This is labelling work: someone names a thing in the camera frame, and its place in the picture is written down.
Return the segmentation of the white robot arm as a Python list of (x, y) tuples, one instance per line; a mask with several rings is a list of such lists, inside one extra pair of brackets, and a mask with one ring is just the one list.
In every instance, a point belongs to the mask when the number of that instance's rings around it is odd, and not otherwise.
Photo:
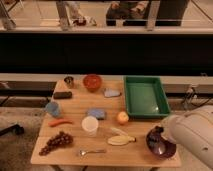
[(164, 118), (146, 135), (149, 150), (159, 158), (170, 158), (182, 145), (213, 169), (213, 105)]

